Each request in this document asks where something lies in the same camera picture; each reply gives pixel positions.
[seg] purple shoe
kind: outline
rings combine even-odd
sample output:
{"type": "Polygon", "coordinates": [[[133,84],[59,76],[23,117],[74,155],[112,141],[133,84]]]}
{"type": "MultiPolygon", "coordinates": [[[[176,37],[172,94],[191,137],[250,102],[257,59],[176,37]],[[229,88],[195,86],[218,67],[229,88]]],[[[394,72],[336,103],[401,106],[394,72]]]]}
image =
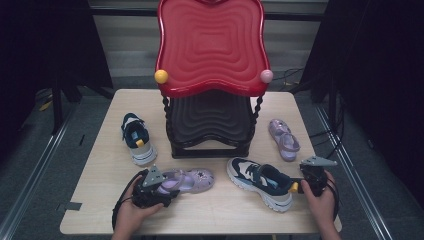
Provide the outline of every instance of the purple shoe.
{"type": "Polygon", "coordinates": [[[214,176],[208,169],[173,169],[162,174],[166,179],[158,191],[165,194],[175,190],[180,190],[180,193],[200,193],[209,190],[215,183],[214,176]]]}
{"type": "Polygon", "coordinates": [[[300,150],[300,145],[296,137],[291,133],[289,126],[280,119],[272,119],[268,130],[278,145],[281,157],[287,162],[294,161],[296,153],[300,150]]]}

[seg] blue sneaker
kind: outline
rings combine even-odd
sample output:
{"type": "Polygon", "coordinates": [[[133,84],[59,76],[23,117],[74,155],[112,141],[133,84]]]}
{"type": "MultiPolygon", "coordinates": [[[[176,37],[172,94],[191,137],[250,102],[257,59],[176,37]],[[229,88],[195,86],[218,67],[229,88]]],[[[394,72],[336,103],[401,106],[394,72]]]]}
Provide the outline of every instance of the blue sneaker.
{"type": "Polygon", "coordinates": [[[236,157],[228,161],[227,173],[240,188],[259,193],[272,210],[285,212],[291,207],[292,195],[288,190],[292,181],[275,167],[236,157]]]}
{"type": "Polygon", "coordinates": [[[127,113],[121,126],[122,140],[130,148],[133,162],[144,165],[157,156],[156,148],[150,143],[149,132],[144,121],[134,113],[127,113]]]}

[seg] human hand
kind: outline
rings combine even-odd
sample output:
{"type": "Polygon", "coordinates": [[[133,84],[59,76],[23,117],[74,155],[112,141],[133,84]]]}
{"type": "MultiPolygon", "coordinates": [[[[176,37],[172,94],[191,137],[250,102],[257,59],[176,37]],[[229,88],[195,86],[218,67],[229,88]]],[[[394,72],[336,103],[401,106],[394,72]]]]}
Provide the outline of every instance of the human hand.
{"type": "MultiPolygon", "coordinates": [[[[325,171],[327,178],[330,180],[327,183],[335,189],[334,177],[330,172],[325,171]]],[[[309,203],[309,209],[312,216],[318,225],[322,239],[340,239],[339,233],[334,226],[334,204],[335,199],[333,192],[326,187],[321,196],[315,197],[311,187],[306,180],[301,181],[303,192],[309,203]]]]}
{"type": "Polygon", "coordinates": [[[134,186],[140,178],[141,176],[132,182],[131,186],[121,199],[121,201],[124,199],[126,200],[122,202],[121,207],[119,208],[112,239],[130,239],[131,235],[141,227],[143,221],[147,217],[155,214],[163,207],[162,203],[149,208],[139,208],[134,205],[131,200],[131,196],[134,186]]]}

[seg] shoe sole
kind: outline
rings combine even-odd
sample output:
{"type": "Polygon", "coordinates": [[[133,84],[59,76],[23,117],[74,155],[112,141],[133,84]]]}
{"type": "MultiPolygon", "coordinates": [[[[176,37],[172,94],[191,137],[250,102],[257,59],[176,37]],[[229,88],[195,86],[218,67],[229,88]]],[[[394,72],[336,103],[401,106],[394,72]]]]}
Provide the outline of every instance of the shoe sole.
{"type": "Polygon", "coordinates": [[[231,165],[231,161],[228,161],[228,163],[227,163],[227,174],[230,177],[231,181],[235,185],[237,185],[239,188],[246,190],[246,191],[259,193],[259,195],[261,196],[265,205],[267,205],[269,208],[271,208],[272,210],[274,210],[276,212],[286,212],[291,207],[291,205],[293,203],[291,193],[287,193],[285,195],[285,196],[287,196],[287,198],[284,201],[276,201],[266,192],[258,189],[257,187],[255,187],[253,185],[248,185],[248,184],[238,180],[236,177],[234,177],[230,172],[230,169],[229,169],[230,165],[231,165]]]}

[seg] glittery purple shoe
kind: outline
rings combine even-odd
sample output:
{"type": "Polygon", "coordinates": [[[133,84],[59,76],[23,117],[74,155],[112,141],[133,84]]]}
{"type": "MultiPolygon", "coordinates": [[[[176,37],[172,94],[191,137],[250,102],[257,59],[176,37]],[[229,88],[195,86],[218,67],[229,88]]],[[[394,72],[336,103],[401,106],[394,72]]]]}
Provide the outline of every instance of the glittery purple shoe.
{"type": "Polygon", "coordinates": [[[175,190],[180,190],[180,193],[200,193],[209,190],[215,183],[212,172],[203,168],[194,168],[189,171],[173,169],[162,174],[166,179],[158,191],[164,194],[175,190]]]}

